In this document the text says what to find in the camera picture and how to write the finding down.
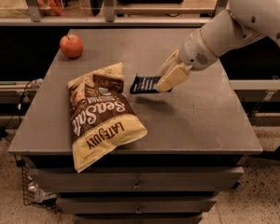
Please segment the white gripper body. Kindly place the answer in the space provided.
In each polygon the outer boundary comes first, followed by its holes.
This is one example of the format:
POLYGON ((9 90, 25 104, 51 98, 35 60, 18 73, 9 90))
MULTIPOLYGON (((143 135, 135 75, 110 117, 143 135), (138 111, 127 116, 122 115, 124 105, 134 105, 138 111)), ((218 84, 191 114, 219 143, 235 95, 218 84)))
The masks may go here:
POLYGON ((202 71, 217 61, 217 56, 203 42, 200 29, 185 39, 178 57, 182 63, 191 66, 193 71, 202 71))

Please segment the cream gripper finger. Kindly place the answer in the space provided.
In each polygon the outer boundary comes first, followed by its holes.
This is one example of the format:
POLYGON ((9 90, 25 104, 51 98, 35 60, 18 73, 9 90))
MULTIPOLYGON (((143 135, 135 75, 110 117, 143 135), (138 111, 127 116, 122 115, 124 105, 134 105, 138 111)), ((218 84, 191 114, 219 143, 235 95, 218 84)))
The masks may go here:
POLYGON ((170 70, 176 64, 179 64, 179 50, 176 49, 168 58, 167 60, 159 67, 157 75, 162 77, 168 70, 170 70))
POLYGON ((191 68, 191 65, 184 63, 164 64, 158 71, 161 78, 156 85, 157 91, 166 92, 185 82, 189 78, 191 68))

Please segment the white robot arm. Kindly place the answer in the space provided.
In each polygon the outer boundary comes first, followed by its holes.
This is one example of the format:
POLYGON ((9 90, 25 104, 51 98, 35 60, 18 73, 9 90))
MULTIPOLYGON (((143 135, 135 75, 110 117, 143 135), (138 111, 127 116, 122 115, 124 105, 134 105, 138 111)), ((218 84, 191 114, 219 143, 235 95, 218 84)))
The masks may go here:
POLYGON ((158 70, 156 89, 166 92, 192 71, 206 69, 232 49, 268 36, 280 48, 280 0, 229 0, 229 7, 193 31, 158 70))

